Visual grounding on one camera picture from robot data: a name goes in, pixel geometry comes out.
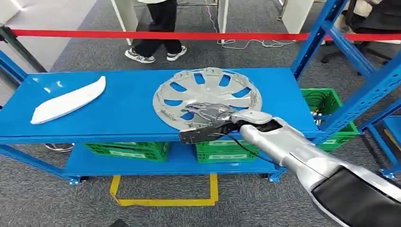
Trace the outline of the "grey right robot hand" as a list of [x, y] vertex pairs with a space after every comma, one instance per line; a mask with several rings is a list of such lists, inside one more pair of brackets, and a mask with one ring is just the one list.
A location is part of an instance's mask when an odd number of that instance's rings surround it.
[[194, 102], [185, 106], [182, 112], [190, 112], [207, 122], [228, 121], [236, 109], [224, 105], [208, 102]]

